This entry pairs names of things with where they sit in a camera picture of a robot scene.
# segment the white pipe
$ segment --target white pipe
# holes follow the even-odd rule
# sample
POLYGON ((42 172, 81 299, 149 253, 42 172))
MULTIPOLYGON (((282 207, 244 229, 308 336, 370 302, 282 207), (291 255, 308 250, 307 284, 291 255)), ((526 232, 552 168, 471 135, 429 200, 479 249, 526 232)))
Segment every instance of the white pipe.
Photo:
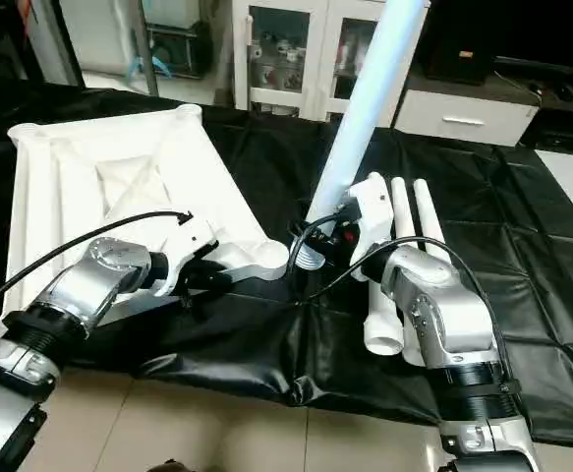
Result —
POLYGON ((402 322, 395 302, 382 293, 380 284, 369 281, 369 316, 365 320, 365 347, 378 356, 394 356, 404 349, 402 322))
MULTIPOLYGON (((401 177, 391 180, 391 200, 395 219, 396 237, 412 236, 415 234, 413 216, 406 193, 406 184, 401 177)), ((405 330, 397 317, 395 302, 390 300, 380 290, 378 283, 369 282, 369 316, 365 320, 365 346, 373 354, 380 356, 393 356, 405 349, 405 330)), ((419 344, 415 330, 408 335, 411 342, 408 345, 408 356, 418 363, 419 344)))
MULTIPOLYGON (((395 237, 404 238, 415 236, 415 225, 413 224, 413 214, 408 202, 406 183, 402 177, 395 177, 391 180, 391 199, 393 201, 393 212, 395 213, 395 237)), ((417 243, 408 243, 417 247, 417 243)), ((413 324, 406 320, 408 314, 404 314, 404 349, 402 357, 409 364, 423 367, 425 365, 420 349, 420 341, 413 324)))
MULTIPOLYGON (((429 238, 436 239, 442 243, 445 243, 443 239, 443 232, 441 231, 441 225, 439 224, 439 218, 436 215, 436 210, 434 209, 434 203, 432 202, 432 196, 430 195, 430 190, 428 184, 424 179, 418 179, 413 184, 413 189, 415 190, 415 200, 417 201, 417 211, 420 215, 420 222, 422 223, 422 234, 428 236, 429 238)), ((450 263, 450 256, 432 244, 426 244, 426 252, 431 256, 441 259, 450 263)))
MULTIPOLYGON (((402 177, 395 177, 391 180, 391 200, 393 201, 393 212, 395 213, 395 237, 415 236, 413 214, 408 202, 406 183, 402 177)), ((417 247, 417 243, 408 244, 417 247)))
MULTIPOLYGON (((423 9, 424 0, 386 1, 363 69, 316 187, 306 216, 307 222, 334 213, 344 192, 352 185, 423 9)), ((329 235, 333 224, 326 223, 321 229, 329 235)), ((307 270, 320 268, 323 262, 319 253, 306 246, 297 258, 297 265, 307 270)))

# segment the black cable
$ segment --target black cable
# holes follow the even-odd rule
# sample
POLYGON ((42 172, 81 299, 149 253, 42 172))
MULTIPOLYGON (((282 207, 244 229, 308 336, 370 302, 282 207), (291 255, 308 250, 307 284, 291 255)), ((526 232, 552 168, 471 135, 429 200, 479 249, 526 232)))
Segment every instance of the black cable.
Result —
POLYGON ((312 235, 313 232, 317 230, 322 224, 325 224, 329 221, 336 221, 340 216, 340 213, 334 213, 329 216, 319 218, 317 221, 313 221, 308 226, 306 226, 304 231, 302 231, 299 239, 297 239, 295 242, 295 246, 293 246, 293 249, 288 256, 288 263, 286 264, 286 280, 288 280, 288 284, 293 293, 297 293, 297 287, 295 286, 295 280, 293 277, 293 270, 295 269, 295 262, 297 261, 299 252, 302 250, 302 246, 304 246, 304 243, 308 237, 312 235))
POLYGON ((368 259, 377 255, 378 253, 388 249, 395 249, 398 246, 406 243, 427 243, 427 244, 432 244, 438 248, 441 248, 463 268, 465 273, 467 273, 467 276, 474 285, 474 288, 476 289, 478 296, 483 300, 483 302, 487 306, 487 311, 489 312, 489 316, 491 317, 491 324, 493 326, 493 335, 495 337, 495 343, 497 345, 500 359, 502 361, 503 370, 509 380, 513 379, 513 369, 511 368, 511 362, 509 361, 509 355, 506 351, 506 346, 504 345, 504 338, 502 337, 502 331, 500 330, 498 321, 495 318, 495 313, 493 312, 493 308, 491 307, 491 303, 489 302, 486 292, 483 290, 483 287, 479 283, 478 278, 476 277, 474 272, 470 269, 470 267, 465 263, 465 261, 463 261, 461 257, 458 254, 456 254, 450 247, 448 247, 447 245, 436 239, 432 239, 426 236, 407 236, 405 238, 394 239, 393 241, 386 241, 385 243, 380 244, 371 252, 366 253, 364 256, 362 256, 355 263, 350 265, 345 271, 343 271, 339 276, 337 276, 334 280, 325 285, 323 288, 313 293, 312 295, 306 297, 306 299, 303 300, 303 302, 304 303, 310 302, 313 299, 320 297, 328 290, 331 290, 334 286, 336 286, 338 283, 340 283, 342 280, 348 277, 354 270, 362 266, 368 259))
POLYGON ((191 216, 184 213, 180 213, 179 211, 150 211, 148 213, 137 214, 135 216, 130 216, 128 218, 124 218, 119 221, 115 221, 113 223, 101 226, 100 228, 94 229, 93 231, 89 231, 88 233, 79 236, 78 238, 75 238, 72 241, 62 244, 58 248, 50 251, 45 256, 42 256, 41 258, 37 259, 34 263, 24 267, 22 270, 16 273, 13 277, 7 280, 0 287, 0 296, 6 293, 9 289, 11 289, 15 284, 20 282, 24 277, 29 275, 31 272, 37 270, 38 268, 46 264, 48 261, 59 256, 61 253, 66 252, 70 248, 73 248, 90 238, 93 238, 95 236, 98 236, 99 234, 115 229, 119 226, 124 226, 126 224, 133 223, 135 221, 140 221, 141 219, 155 218, 158 216, 176 216, 177 219, 179 220, 179 224, 183 224, 184 222, 188 221, 188 219, 191 218, 191 216))

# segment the drawer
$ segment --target drawer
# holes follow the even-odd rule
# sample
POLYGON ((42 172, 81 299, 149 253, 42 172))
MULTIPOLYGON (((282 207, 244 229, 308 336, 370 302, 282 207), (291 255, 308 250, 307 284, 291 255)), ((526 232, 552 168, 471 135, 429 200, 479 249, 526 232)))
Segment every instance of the drawer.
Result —
POLYGON ((531 105, 408 90, 395 128, 413 135, 515 146, 537 111, 531 105))

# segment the table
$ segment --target table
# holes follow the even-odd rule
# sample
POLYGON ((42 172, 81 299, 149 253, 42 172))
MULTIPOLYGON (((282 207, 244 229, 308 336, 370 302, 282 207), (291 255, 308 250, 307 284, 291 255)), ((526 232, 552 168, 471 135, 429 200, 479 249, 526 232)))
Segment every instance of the table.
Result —
MULTIPOLYGON (((115 90, 0 84, 0 283, 15 149, 6 130, 172 108, 115 90)), ((205 107, 204 126, 258 221, 286 244, 304 215, 336 128, 205 107)), ((546 157, 573 185, 568 157, 546 157)), ((359 179, 426 178, 448 243, 477 272, 499 319, 533 420, 535 440, 573 444, 573 205, 529 149, 378 130, 359 179)), ((334 275, 308 275, 308 289, 334 275)), ((437 409, 423 371, 369 353, 367 287, 350 280, 318 304, 289 303, 283 280, 246 280, 227 294, 101 327, 75 363, 293 405, 431 424, 437 409)))

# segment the light blue tube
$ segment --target light blue tube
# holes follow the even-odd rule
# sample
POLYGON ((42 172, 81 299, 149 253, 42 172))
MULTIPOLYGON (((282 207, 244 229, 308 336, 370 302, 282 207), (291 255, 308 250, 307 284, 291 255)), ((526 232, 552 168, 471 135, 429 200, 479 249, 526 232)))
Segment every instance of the light blue tube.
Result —
MULTIPOLYGON (((316 187, 307 222, 332 214, 343 193, 352 185, 377 119, 418 26, 424 0, 387 0, 365 58, 343 121, 334 139, 316 187)), ((329 234, 333 223, 321 229, 329 234)), ((323 265, 323 257, 304 247, 297 258, 301 268, 323 265)))

